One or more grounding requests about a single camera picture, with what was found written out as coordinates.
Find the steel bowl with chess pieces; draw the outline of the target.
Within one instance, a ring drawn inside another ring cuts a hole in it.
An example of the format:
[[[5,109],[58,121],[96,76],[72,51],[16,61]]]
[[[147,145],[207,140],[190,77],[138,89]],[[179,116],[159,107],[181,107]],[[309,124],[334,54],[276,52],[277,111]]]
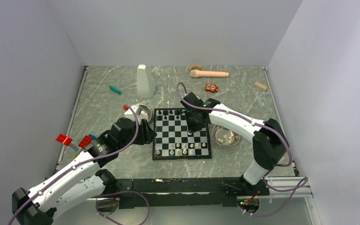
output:
[[[240,141],[240,135],[219,125],[212,129],[212,135],[215,142],[224,147],[233,147]]]

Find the black and white chessboard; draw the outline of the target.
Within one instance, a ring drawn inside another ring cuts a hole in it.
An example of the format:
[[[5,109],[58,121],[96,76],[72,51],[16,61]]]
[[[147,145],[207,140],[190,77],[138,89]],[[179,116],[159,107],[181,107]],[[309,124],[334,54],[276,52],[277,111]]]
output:
[[[152,159],[211,159],[209,127],[188,132],[185,108],[155,108]]]

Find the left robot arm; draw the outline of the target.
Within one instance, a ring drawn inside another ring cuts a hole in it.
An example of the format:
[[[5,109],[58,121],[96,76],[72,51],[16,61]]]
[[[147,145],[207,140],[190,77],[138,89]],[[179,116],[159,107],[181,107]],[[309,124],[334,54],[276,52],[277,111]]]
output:
[[[89,198],[112,196],[117,180],[104,166],[129,146],[150,144],[156,133],[141,105],[128,106],[124,117],[94,140],[90,140],[67,166],[42,183],[12,194],[12,224],[51,225],[69,209]]]

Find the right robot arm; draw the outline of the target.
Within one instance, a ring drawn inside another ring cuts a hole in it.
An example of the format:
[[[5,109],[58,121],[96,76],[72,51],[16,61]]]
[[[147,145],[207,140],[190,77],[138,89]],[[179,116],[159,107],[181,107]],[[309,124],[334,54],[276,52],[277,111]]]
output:
[[[186,108],[187,124],[191,132],[213,124],[225,127],[252,143],[254,160],[240,178],[240,190],[250,195],[257,190],[258,182],[278,166],[284,154],[289,154],[289,144],[279,122],[253,119],[228,108],[220,101],[201,100],[190,92],[180,98]]]

